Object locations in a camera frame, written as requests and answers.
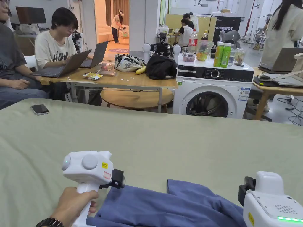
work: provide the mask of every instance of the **hand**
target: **hand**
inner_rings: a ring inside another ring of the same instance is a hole
[[[23,90],[26,89],[29,86],[30,82],[20,79],[20,80],[15,80],[10,82],[10,87],[13,89],[19,89]]]
[[[67,62],[68,62],[68,60],[69,60],[70,58],[71,58],[71,56],[67,57],[67,59],[66,59],[66,60],[62,61],[62,64],[63,64],[63,65],[66,65],[66,64],[67,64]]]
[[[96,199],[98,197],[99,194],[96,191],[79,194],[77,189],[74,187],[66,188],[59,199],[58,207],[51,217],[61,221],[64,227],[70,227],[85,206],[92,199]],[[89,208],[89,214],[97,211],[96,206],[96,202],[92,201],[91,207]]]

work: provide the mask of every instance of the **washing machine control panel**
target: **washing machine control panel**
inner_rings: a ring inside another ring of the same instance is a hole
[[[177,76],[224,81],[252,82],[254,71],[179,65]]]

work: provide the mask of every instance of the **green led light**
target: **green led light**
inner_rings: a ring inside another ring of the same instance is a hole
[[[288,222],[303,222],[303,219],[296,219],[296,218],[278,217],[278,219]]]

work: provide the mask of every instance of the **round rug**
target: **round rug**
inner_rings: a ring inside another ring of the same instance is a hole
[[[129,53],[129,49],[109,49],[108,51],[115,53]]]

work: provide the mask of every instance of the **green juice bottle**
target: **green juice bottle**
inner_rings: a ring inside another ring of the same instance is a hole
[[[222,68],[227,68],[230,52],[231,52],[231,43],[225,43],[224,50],[223,50],[223,56],[222,56],[222,62],[221,62]]]
[[[222,43],[222,42],[217,43],[217,49],[216,49],[215,60],[214,60],[215,67],[221,66],[222,55],[223,55],[223,50],[224,50],[223,45],[224,45],[224,43]]]

